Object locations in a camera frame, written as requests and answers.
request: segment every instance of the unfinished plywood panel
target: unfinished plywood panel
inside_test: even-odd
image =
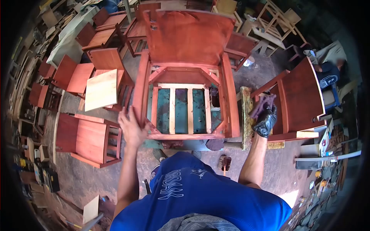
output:
[[[235,23],[232,18],[196,10],[144,12],[144,19],[153,63],[212,66],[220,63]]]
[[[92,77],[87,81],[85,111],[117,103],[117,69]]]
[[[82,224],[88,223],[92,219],[96,218],[98,214],[99,214],[99,195],[84,206],[84,216]]]

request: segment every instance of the wooden board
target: wooden board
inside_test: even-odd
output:
[[[78,64],[69,81],[67,92],[83,94],[86,89],[87,80],[93,73],[94,65],[92,63]]]
[[[104,163],[107,127],[104,123],[80,119],[77,128],[76,153],[95,163]]]
[[[117,104],[117,69],[87,81],[85,111]]]
[[[289,131],[301,131],[325,125],[325,121],[312,122],[325,114],[324,102],[315,70],[305,57],[282,79],[286,95]]]
[[[235,23],[232,18],[197,10],[144,12],[144,19],[153,63],[213,66],[220,63]]]
[[[237,3],[238,2],[234,0],[217,0],[216,8],[220,13],[233,14]]]

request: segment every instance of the white bucket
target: white bucket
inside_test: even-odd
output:
[[[255,62],[254,58],[252,56],[249,56],[249,58],[243,63],[243,66],[249,67]]]

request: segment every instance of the black rubber glove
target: black rubber glove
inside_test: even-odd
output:
[[[272,105],[272,110],[270,106],[265,103],[263,105],[264,111],[258,116],[257,123],[252,126],[253,131],[257,132],[258,135],[267,138],[271,132],[272,127],[276,124],[276,106]]]

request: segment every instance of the blue t-shirt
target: blue t-shirt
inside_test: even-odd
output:
[[[316,72],[316,76],[321,89],[339,80],[340,71],[336,65],[331,62],[324,62],[320,66],[323,72]]]
[[[240,230],[278,230],[292,212],[280,197],[217,175],[187,152],[162,161],[150,188],[152,194],[115,217],[111,231],[156,231],[190,213],[223,218]]]

